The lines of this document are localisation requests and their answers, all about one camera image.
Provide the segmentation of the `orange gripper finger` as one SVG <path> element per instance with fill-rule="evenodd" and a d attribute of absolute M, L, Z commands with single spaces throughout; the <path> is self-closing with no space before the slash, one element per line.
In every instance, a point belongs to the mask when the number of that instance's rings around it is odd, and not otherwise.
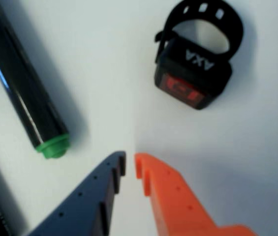
<path fill-rule="evenodd" d="M 166 162 L 136 153 L 136 177 L 150 198 L 160 236 L 254 236 L 247 226 L 218 226 L 188 186 L 183 176 Z"/>

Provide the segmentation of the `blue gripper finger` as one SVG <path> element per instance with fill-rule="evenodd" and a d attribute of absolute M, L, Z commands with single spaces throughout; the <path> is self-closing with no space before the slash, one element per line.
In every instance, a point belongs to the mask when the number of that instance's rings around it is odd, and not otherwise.
<path fill-rule="evenodd" d="M 119 193 L 125 166 L 124 151 L 110 154 L 30 235 L 109 235 L 114 197 Z"/>

